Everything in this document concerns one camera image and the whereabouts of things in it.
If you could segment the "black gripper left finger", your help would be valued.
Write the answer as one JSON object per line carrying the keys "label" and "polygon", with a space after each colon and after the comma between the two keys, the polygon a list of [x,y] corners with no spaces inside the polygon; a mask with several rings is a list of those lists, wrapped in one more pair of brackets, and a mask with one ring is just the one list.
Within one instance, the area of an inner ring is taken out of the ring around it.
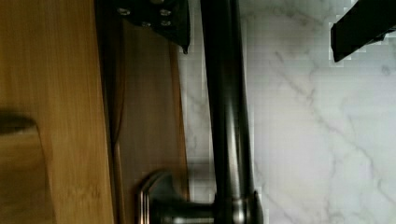
{"label": "black gripper left finger", "polygon": [[191,43],[188,0],[115,0],[118,13],[130,23],[151,28],[179,45],[184,54]]}

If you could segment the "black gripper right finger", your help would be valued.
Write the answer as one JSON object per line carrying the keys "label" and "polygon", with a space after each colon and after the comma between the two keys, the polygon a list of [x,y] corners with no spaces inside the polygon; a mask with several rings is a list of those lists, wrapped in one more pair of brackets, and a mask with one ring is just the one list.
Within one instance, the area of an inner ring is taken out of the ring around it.
{"label": "black gripper right finger", "polygon": [[382,41],[395,31],[396,0],[358,0],[331,29],[336,63],[365,45]]}

